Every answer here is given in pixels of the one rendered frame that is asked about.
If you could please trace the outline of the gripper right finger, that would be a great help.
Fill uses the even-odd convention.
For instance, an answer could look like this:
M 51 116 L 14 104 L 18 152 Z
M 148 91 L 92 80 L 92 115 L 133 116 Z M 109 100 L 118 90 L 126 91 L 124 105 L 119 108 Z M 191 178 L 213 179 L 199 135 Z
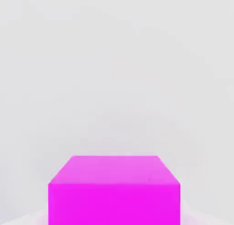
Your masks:
M 181 225 L 234 225 L 225 220 L 193 210 L 187 204 L 181 208 Z

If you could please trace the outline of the small magenta cube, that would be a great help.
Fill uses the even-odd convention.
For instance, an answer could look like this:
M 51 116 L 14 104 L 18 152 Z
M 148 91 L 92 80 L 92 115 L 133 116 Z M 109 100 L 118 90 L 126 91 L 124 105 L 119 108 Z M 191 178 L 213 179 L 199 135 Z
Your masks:
M 181 186 L 157 156 L 73 156 L 48 184 L 48 225 L 181 225 Z

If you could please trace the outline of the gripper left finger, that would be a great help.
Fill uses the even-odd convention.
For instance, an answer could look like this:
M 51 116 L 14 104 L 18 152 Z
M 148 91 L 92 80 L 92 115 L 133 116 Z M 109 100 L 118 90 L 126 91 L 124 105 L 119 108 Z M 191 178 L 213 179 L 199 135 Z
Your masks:
M 47 210 L 40 210 L 1 225 L 48 225 L 48 212 Z

